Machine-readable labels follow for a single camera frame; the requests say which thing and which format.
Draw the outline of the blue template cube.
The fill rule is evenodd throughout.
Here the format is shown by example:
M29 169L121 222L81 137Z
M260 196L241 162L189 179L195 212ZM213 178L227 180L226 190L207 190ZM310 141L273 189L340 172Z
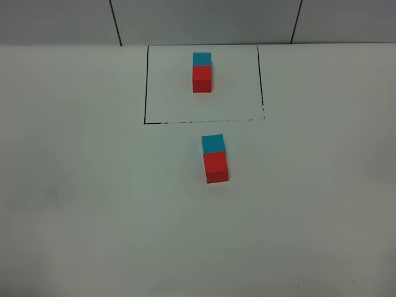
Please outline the blue template cube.
M192 57L193 66L211 66L212 55L207 52L194 52Z

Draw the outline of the red template cube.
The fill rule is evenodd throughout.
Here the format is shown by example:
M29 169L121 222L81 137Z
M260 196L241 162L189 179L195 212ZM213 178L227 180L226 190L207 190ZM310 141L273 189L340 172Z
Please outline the red template cube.
M212 91L211 66L193 66L192 90L194 93L210 93Z

